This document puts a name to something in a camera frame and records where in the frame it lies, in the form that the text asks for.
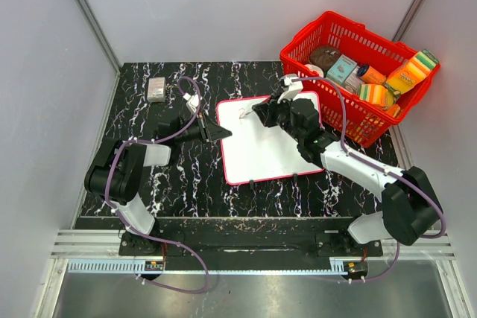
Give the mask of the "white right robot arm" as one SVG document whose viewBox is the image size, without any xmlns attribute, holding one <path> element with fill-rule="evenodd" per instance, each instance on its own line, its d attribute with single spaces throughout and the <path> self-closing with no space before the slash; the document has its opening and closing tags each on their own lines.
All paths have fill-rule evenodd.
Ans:
<svg viewBox="0 0 477 318">
<path fill-rule="evenodd" d="M 356 255 L 367 243 L 388 238 L 411 246 L 443 219 L 443 210 L 422 169 L 390 167 L 348 148 L 322 128 L 311 100 L 279 101 L 271 96 L 254 104 L 252 110 L 264 127 L 285 131 L 306 162 L 352 180 L 380 200 L 380 212 L 357 217 L 340 235 L 339 247 L 345 254 Z"/>
</svg>

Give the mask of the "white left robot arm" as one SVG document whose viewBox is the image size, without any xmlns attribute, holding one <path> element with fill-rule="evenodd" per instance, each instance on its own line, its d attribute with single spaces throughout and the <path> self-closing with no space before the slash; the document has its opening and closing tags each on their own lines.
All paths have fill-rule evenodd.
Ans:
<svg viewBox="0 0 477 318">
<path fill-rule="evenodd" d="M 171 165 L 181 145 L 188 141 L 207 144 L 231 135 L 230 130 L 200 113 L 189 121 L 178 117 L 169 123 L 159 123 L 148 144 L 134 140 L 121 148 L 122 140 L 107 137 L 86 172 L 84 187 L 127 221 L 127 231 L 136 235 L 135 245 L 139 250 L 153 255 L 159 251 L 162 238 L 157 233 L 159 224 L 139 195 L 143 169 Z"/>
</svg>

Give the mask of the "pink framed whiteboard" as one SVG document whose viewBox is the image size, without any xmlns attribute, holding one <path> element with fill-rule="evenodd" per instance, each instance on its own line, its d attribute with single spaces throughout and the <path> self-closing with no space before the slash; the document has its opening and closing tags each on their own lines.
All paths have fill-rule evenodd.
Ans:
<svg viewBox="0 0 477 318">
<path fill-rule="evenodd" d="M 226 182 L 241 185 L 322 172 L 322 168 L 302 158 L 296 141 L 280 127 L 264 127 L 256 113 L 239 118 L 240 109 L 252 109 L 264 99 L 225 100 L 216 107 L 218 124 L 233 133 L 221 140 Z"/>
</svg>

